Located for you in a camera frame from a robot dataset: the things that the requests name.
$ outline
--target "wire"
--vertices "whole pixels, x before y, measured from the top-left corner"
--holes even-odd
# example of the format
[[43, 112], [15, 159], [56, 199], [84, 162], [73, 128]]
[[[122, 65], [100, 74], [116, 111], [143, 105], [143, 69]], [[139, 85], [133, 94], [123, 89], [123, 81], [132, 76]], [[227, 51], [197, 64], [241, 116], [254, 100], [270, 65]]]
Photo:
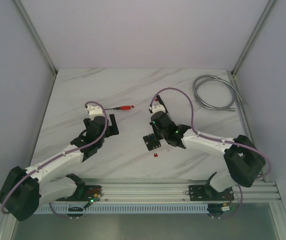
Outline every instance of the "wire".
[[90, 194], [100, 194], [101, 193], [101, 188], [95, 188], [91, 189], [85, 192], [85, 195], [90, 195]]
[[234, 216], [234, 215], [240, 210], [241, 205], [243, 204], [243, 191], [242, 191], [240, 185], [237, 185], [237, 186], [238, 186], [238, 189], [239, 189], [239, 193], [240, 193], [240, 195], [241, 195], [240, 200], [239, 200], [239, 205], [238, 205], [237, 209], [236, 209], [232, 214], [230, 214], [230, 215], [228, 215], [228, 216], [223, 216], [223, 217], [222, 217], [222, 216], [216, 217], [216, 216], [213, 216], [211, 213], [208, 213], [208, 215], [209, 215], [211, 218], [229, 219], [230, 217]]
[[7, 204], [10, 196], [14, 193], [14, 191], [27, 179], [29, 178], [31, 175], [33, 175], [34, 173], [38, 172], [39, 170], [41, 170], [42, 168], [44, 168], [45, 166], [49, 165], [50, 163], [54, 162], [55, 160], [61, 158], [61, 157], [64, 157], [65, 155], [67, 154], [70, 154], [70, 153], [73, 153], [75, 151], [78, 151], [78, 150], [82, 150], [82, 149], [85, 149], [87, 147], [90, 147], [92, 146], [93, 144], [96, 144], [105, 134], [107, 128], [108, 128], [108, 115], [107, 115], [107, 112], [104, 110], [103, 106], [101, 104], [99, 104], [98, 102], [96, 101], [88, 101], [87, 103], [85, 103], [85, 108], [87, 108], [88, 104], [96, 104], [98, 105], [102, 111], [103, 111], [103, 114], [104, 114], [104, 117], [105, 117], [105, 123], [104, 123], [104, 129], [101, 133], [100, 136], [98, 136], [98, 138], [92, 142], [90, 142], [89, 144], [86, 144], [84, 146], [81, 146], [81, 147], [77, 147], [77, 148], [74, 148], [74, 149], [71, 149], [71, 150], [68, 150], [65, 152], [65, 154], [63, 155], [63, 153], [60, 153], [59, 155], [56, 155], [54, 157], [52, 157], [50, 160], [46, 161], [45, 163], [43, 163], [42, 165], [40, 165], [37, 169], [34, 169], [32, 170], [31, 172], [29, 172], [27, 175], [25, 175], [20, 181], [17, 182], [17, 184], [14, 185], [14, 187], [8, 192], [8, 194], [6, 195], [6, 197], [4, 198], [3, 202], [2, 202], [2, 205], [1, 205], [1, 212], [3, 214], [9, 214], [10, 212], [9, 211], [5, 211], [5, 205]]
[[[174, 90], [174, 91], [178, 91], [180, 92], [181, 94], [183, 94], [189, 104], [190, 104], [190, 107], [191, 107], [191, 128], [192, 128], [192, 131], [196, 134], [197, 137], [201, 137], [201, 138], [204, 138], [204, 139], [207, 139], [207, 140], [211, 140], [211, 141], [214, 141], [214, 142], [218, 142], [218, 143], [222, 143], [222, 139], [218, 139], [218, 138], [214, 138], [214, 137], [210, 137], [210, 136], [205, 136], [203, 134], [201, 134], [199, 131], [197, 131], [194, 127], [194, 107], [193, 107], [193, 104], [192, 104], [192, 101], [190, 99], [190, 97], [185, 93], [183, 92], [182, 90], [178, 89], [178, 88], [175, 88], [175, 87], [166, 87], [166, 88], [163, 88], [161, 89], [160, 91], [158, 91], [155, 96], [152, 98], [152, 101], [150, 103], [150, 107], [152, 107], [153, 105], [153, 102], [156, 98], [157, 95], [159, 95], [160, 93], [166, 91], [166, 90]], [[260, 175], [257, 177], [257, 179], [261, 179], [261, 178], [264, 178], [266, 177], [268, 174], [270, 174], [271, 170], [272, 170], [272, 165], [271, 165], [271, 161], [269, 160], [269, 158], [263, 154], [261, 151], [257, 150], [256, 148], [254, 147], [251, 147], [251, 146], [248, 146], [248, 145], [245, 145], [245, 144], [242, 144], [242, 143], [237, 143], [237, 142], [234, 142], [234, 141], [225, 141], [226, 144], [232, 144], [232, 145], [235, 145], [235, 146], [238, 146], [238, 147], [242, 147], [242, 148], [245, 148], [245, 149], [248, 149], [248, 150], [251, 150], [259, 155], [261, 155], [265, 161], [267, 162], [268, 164], [268, 170], [266, 173]]]
[[114, 108], [105, 108], [105, 110], [131, 110], [131, 108], [134, 108], [134, 106], [118, 106], [118, 107], [114, 107]]
[[51, 209], [51, 212], [52, 212], [55, 216], [57, 216], [57, 217], [59, 217], [59, 218], [61, 218], [61, 219], [71, 219], [71, 218], [70, 218], [69, 216], [67, 216], [67, 215], [63, 215], [63, 214], [57, 213], [57, 212], [54, 210], [54, 208], [53, 208], [51, 202], [49, 202], [48, 205], [49, 205], [49, 209]]
[[[226, 106], [213, 106], [210, 105], [208, 103], [206, 103], [198, 94], [198, 89], [202, 84], [205, 84], [207, 82], [211, 82], [211, 81], [216, 81], [216, 82], [220, 82], [223, 83], [224, 85], [227, 86], [228, 90], [231, 92], [232, 95], [232, 100], [229, 104], [227, 104]], [[232, 84], [230, 84], [228, 81], [223, 80], [222, 78], [219, 78], [217, 76], [214, 75], [202, 75], [199, 76], [197, 79], [194, 80], [193, 85], [192, 85], [192, 89], [193, 89], [193, 93], [194, 93], [194, 98], [195, 100], [203, 107], [209, 110], [223, 110], [223, 111], [235, 111], [235, 108], [231, 108], [231, 106], [234, 104], [236, 98], [238, 97], [238, 99], [241, 101], [241, 103], [243, 105], [245, 105], [244, 101], [241, 98], [241, 95], [239, 94], [239, 92], [232, 86]]]

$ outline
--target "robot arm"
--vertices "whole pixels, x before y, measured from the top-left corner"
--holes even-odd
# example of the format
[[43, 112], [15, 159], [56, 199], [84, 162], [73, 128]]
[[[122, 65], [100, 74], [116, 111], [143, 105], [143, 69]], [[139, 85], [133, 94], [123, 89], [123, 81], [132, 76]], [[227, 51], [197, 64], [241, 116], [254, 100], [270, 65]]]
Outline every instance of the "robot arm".
[[22, 178], [33, 172], [14, 190], [5, 203], [5, 208], [19, 221], [29, 218], [44, 203], [70, 196], [78, 199], [83, 194], [85, 183], [75, 174], [68, 174], [70, 168], [96, 154], [105, 138], [119, 134], [115, 116], [110, 114], [111, 125], [107, 126], [104, 135], [96, 143], [87, 146], [103, 133], [106, 119], [99, 106], [87, 105], [86, 109], [89, 118], [83, 120], [85, 130], [62, 152], [25, 169], [16, 166], [8, 173], [0, 191], [0, 203], [3, 203], [12, 188]]
[[202, 132], [195, 134], [190, 126], [176, 125], [160, 99], [159, 102], [161, 104], [150, 107], [150, 112], [153, 114], [150, 118], [150, 125], [156, 140], [165, 139], [173, 147], [201, 150], [216, 157], [224, 158], [228, 171], [215, 172], [207, 180], [205, 188], [207, 188], [206, 194], [209, 197], [238, 184], [248, 188], [252, 186], [266, 161], [253, 151], [230, 144], [236, 142], [255, 148], [246, 136], [224, 138]]

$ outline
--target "white marble surface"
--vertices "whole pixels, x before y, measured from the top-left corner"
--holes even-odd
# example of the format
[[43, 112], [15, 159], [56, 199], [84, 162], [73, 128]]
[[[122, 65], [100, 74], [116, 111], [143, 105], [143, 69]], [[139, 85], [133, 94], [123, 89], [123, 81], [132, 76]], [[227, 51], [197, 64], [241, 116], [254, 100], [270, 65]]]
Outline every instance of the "white marble surface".
[[[171, 147], [164, 140], [161, 140], [162, 147], [148, 151], [142, 138], [152, 133], [148, 108], [154, 94], [162, 88], [175, 87], [193, 98], [192, 82], [204, 74], [228, 80], [226, 71], [220, 69], [60, 69], [31, 164], [62, 151], [85, 129], [83, 119], [88, 115], [84, 103], [93, 100], [105, 108], [122, 105], [135, 108], [108, 111], [115, 114], [119, 135], [105, 139], [97, 154], [72, 168], [71, 173], [83, 178], [206, 180], [214, 171], [226, 168], [223, 158]], [[218, 82], [205, 83], [199, 94], [217, 106], [231, 100], [229, 90]], [[161, 97], [176, 124], [190, 125], [189, 103], [183, 95], [167, 91], [161, 93]], [[222, 137], [237, 137], [243, 133], [238, 112], [211, 111], [192, 101], [194, 125], [198, 130]]]

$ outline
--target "gray cable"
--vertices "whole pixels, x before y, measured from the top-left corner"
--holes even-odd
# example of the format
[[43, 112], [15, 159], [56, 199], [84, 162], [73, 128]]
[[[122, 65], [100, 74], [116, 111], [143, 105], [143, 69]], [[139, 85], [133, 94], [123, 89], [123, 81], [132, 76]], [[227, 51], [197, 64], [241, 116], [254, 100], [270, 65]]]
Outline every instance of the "gray cable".
[[[228, 88], [228, 90], [231, 92], [232, 94], [232, 101], [227, 104], [226, 106], [213, 106], [213, 105], [210, 105], [208, 103], [206, 103], [198, 94], [198, 89], [199, 87], [202, 85], [202, 84], [205, 84], [207, 82], [211, 82], [211, 81], [217, 81], [217, 82], [221, 82], [223, 84], [225, 84]], [[217, 76], [214, 76], [214, 75], [202, 75], [202, 76], [199, 76], [197, 79], [194, 80], [193, 82], [193, 93], [194, 93], [194, 98], [195, 100], [203, 107], [203, 108], [206, 108], [206, 109], [209, 109], [209, 110], [223, 110], [223, 111], [235, 111], [236, 109], [231, 107], [236, 98], [238, 97], [238, 99], [241, 101], [241, 103], [243, 105], [245, 105], [244, 101], [242, 100], [239, 92], [232, 86], [231, 83], [229, 83], [228, 81], [225, 81], [223, 80], [222, 78], [219, 78]]]

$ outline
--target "white wall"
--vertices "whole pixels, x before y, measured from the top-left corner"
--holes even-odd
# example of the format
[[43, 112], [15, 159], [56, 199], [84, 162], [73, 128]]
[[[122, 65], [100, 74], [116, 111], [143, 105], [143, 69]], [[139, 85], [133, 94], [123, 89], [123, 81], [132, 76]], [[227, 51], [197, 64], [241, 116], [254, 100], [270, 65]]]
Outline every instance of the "white wall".
[[267, 0], [22, 0], [59, 68], [232, 70]]
[[11, 168], [29, 164], [51, 82], [13, 4], [0, 0], [0, 189]]
[[279, 0], [238, 74], [250, 128], [273, 162], [286, 209], [286, 0]]

